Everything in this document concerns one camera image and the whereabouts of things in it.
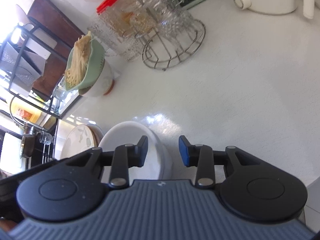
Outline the leaf plate with brown rim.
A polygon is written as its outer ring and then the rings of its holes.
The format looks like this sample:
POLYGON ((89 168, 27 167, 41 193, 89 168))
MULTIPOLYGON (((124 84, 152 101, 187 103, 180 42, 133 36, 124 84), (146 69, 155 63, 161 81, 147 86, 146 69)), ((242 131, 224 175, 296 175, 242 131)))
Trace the leaf plate with brown rim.
POLYGON ((89 127, 78 125, 70 131, 60 146, 56 146, 55 159, 69 158, 97 146, 95 136, 89 127))

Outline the white bowl orange foot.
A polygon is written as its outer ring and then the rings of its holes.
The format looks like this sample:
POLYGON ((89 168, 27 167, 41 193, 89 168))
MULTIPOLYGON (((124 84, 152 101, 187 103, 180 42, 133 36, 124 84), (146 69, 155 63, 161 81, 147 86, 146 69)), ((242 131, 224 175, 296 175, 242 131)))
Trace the white bowl orange foot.
POLYGON ((78 91, 80 96, 86 98, 97 98, 107 95, 114 87, 114 74, 109 63, 105 60, 103 70, 94 85, 78 91))

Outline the crystal wine glass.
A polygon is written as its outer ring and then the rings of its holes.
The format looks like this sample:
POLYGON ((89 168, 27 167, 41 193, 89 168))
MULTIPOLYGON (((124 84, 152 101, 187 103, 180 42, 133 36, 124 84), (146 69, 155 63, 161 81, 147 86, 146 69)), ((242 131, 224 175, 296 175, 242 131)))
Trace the crystal wine glass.
POLYGON ((53 142, 53 136, 45 131, 40 133, 40 143, 44 145, 50 145, 53 142))

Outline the dry noodles bundle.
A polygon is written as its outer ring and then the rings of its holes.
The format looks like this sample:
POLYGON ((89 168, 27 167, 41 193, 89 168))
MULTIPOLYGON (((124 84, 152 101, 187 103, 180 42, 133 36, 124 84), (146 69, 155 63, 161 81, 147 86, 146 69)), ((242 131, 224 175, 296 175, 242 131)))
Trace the dry noodles bundle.
POLYGON ((65 70, 66 82, 71 87, 77 86, 85 77, 88 59, 91 55, 91 32, 82 35, 73 47, 71 66, 65 70))

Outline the tall chrome faucet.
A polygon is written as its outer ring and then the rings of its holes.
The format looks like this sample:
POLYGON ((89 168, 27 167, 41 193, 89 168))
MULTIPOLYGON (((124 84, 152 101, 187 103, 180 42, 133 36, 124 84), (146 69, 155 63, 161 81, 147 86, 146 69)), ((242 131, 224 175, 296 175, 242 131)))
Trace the tall chrome faucet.
POLYGON ((9 103, 9 114, 14 123, 23 130, 22 135, 24 137, 31 137, 35 133, 35 128, 30 122, 31 114, 20 106, 14 106, 14 100, 16 96, 13 96, 9 103))

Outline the yellow oil jug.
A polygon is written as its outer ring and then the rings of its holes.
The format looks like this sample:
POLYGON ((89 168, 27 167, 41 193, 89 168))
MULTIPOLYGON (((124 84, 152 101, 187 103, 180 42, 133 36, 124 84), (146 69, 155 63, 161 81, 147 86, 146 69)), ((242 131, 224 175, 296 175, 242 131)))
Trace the yellow oil jug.
POLYGON ((15 117, 32 123, 37 123, 42 113, 41 110, 17 98, 12 101, 11 112, 15 117))

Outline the glass jar red lid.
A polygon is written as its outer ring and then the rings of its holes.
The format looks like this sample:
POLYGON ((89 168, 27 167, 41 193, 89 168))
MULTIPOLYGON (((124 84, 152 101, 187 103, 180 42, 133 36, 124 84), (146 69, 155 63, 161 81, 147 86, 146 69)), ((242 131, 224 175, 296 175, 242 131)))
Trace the glass jar red lid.
POLYGON ((134 61, 144 47, 133 25, 138 9, 137 0, 104 0, 92 15, 88 30, 115 54, 134 61))

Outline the black dish rack shelf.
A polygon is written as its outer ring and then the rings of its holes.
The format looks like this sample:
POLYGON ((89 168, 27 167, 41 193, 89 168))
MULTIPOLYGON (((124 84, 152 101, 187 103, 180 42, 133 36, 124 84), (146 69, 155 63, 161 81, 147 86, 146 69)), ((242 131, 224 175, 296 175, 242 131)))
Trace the black dish rack shelf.
POLYGON ((61 119, 81 98, 64 88, 68 55, 81 32, 49 28, 35 19, 15 26, 1 42, 1 86, 12 97, 61 119))

